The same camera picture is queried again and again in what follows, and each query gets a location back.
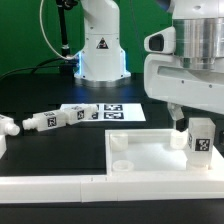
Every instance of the black table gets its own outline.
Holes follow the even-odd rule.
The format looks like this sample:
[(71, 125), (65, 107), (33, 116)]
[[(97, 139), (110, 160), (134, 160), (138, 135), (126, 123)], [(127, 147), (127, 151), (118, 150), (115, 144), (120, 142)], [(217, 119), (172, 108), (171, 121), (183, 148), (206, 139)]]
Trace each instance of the black table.
[[(171, 128), (166, 103), (149, 99), (141, 74), (111, 89), (74, 86), (57, 74), (14, 75), (0, 82), (0, 114), (22, 120), (65, 103), (140, 103), (146, 122), (82, 122), (7, 136), (0, 176), (105, 174), (105, 130)], [(187, 116), (208, 113), (186, 109)], [(0, 205), (0, 223), (224, 223), (224, 200)]]

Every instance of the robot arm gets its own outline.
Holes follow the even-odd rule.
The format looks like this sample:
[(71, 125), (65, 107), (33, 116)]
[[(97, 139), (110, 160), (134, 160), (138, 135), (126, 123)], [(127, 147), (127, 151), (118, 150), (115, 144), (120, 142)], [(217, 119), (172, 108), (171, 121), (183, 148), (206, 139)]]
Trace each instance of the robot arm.
[(145, 39), (146, 93), (224, 114), (224, 0), (158, 2), (173, 12), (173, 26)]

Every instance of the green wall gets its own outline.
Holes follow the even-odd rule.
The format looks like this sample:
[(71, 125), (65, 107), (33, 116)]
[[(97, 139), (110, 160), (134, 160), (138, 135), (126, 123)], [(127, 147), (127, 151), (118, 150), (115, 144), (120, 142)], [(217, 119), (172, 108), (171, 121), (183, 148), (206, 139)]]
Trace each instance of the green wall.
[[(60, 32), (55, 0), (45, 0), (44, 26), (52, 45), (60, 52)], [(116, 0), (121, 13), (121, 46), (127, 51), (130, 72), (143, 72), (142, 54), (136, 40), (130, 0)], [(163, 12), (154, 0), (132, 0), (140, 43), (152, 33), (171, 25), (171, 16)], [(39, 25), (40, 0), (1, 0), (0, 13), (0, 74), (32, 67), (54, 58), (42, 37)], [(83, 46), (83, 12), (79, 5), (66, 12), (69, 43), (73, 53)]]

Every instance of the white cylinder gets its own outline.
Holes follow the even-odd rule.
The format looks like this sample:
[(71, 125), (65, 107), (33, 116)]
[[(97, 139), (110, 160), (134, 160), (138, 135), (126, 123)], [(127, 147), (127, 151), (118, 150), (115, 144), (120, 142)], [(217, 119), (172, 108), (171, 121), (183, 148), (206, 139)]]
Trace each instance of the white cylinder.
[(134, 163), (128, 160), (118, 160), (112, 165), (115, 172), (130, 172), (134, 170)]
[(35, 129), (37, 128), (37, 120), (35, 118), (28, 118), (23, 121), (23, 128), (25, 130)]
[(128, 149), (128, 134), (125, 132), (110, 134), (110, 148), (112, 151)]
[(20, 131), (20, 128), (15, 124), (9, 123), (9, 124), (6, 124), (5, 126), (5, 133), (8, 135), (12, 135), (12, 136), (18, 135), (19, 131)]

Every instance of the white plastic part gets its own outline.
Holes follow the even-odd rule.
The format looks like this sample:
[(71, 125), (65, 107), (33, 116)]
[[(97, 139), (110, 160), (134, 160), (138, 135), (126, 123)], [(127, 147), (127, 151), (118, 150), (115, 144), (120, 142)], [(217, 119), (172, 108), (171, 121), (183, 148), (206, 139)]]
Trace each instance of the white plastic part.
[(0, 135), (0, 159), (4, 155), (5, 151), (6, 151), (5, 136), (4, 135)]
[[(162, 35), (164, 38), (164, 48), (163, 51), (152, 51), (149, 48), (149, 40), (154, 36)], [(148, 36), (144, 40), (145, 50), (148, 52), (162, 53), (162, 54), (171, 54), (176, 50), (176, 30), (174, 27), (169, 27), (165, 30), (162, 30), (158, 33), (155, 33), (151, 36)]]
[(33, 118), (23, 121), (25, 130), (36, 128), (38, 131), (45, 131), (63, 126), (66, 126), (66, 115), (61, 110), (37, 113), (33, 115)]
[(190, 118), (188, 145), (185, 153), (188, 166), (210, 167), (215, 136), (215, 125), (210, 118)]
[(173, 130), (171, 132), (170, 147), (173, 149), (184, 149), (187, 144), (188, 133)]
[(224, 59), (213, 72), (193, 72), (172, 55), (150, 54), (145, 60), (144, 88), (150, 98), (224, 114)]
[(81, 0), (84, 9), (85, 45), (80, 51), (76, 78), (114, 82), (130, 77), (125, 52), (120, 47), (120, 12), (111, 0)]
[(20, 128), (14, 124), (14, 120), (10, 117), (0, 115), (0, 135), (18, 135)]
[(72, 125), (90, 119), (98, 111), (98, 107), (96, 104), (79, 104), (75, 107), (65, 108), (62, 111), (66, 115), (66, 123)]
[(110, 147), (113, 151), (124, 151), (128, 148), (128, 134), (125, 132), (110, 135)]
[(128, 160), (118, 160), (113, 163), (112, 167), (115, 172), (130, 172), (134, 170), (134, 163)]

